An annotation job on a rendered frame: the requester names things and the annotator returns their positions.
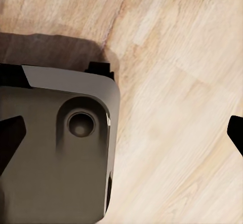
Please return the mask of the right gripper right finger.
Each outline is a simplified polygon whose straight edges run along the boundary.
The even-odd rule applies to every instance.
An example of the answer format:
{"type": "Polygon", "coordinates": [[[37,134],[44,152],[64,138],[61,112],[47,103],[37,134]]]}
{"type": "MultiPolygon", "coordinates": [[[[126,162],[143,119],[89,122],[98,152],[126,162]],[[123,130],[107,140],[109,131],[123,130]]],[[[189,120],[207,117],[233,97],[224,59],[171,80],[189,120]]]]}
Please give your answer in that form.
{"type": "Polygon", "coordinates": [[[243,117],[230,117],[227,134],[243,156],[243,117]]]}

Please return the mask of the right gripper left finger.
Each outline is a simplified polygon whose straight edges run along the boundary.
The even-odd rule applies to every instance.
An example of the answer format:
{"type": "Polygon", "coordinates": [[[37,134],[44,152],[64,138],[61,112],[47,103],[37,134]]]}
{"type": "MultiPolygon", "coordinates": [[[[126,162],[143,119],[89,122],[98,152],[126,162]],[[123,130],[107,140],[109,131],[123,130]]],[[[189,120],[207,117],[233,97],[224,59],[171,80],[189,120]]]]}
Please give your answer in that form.
{"type": "Polygon", "coordinates": [[[0,121],[0,176],[26,136],[22,116],[0,121]]]}

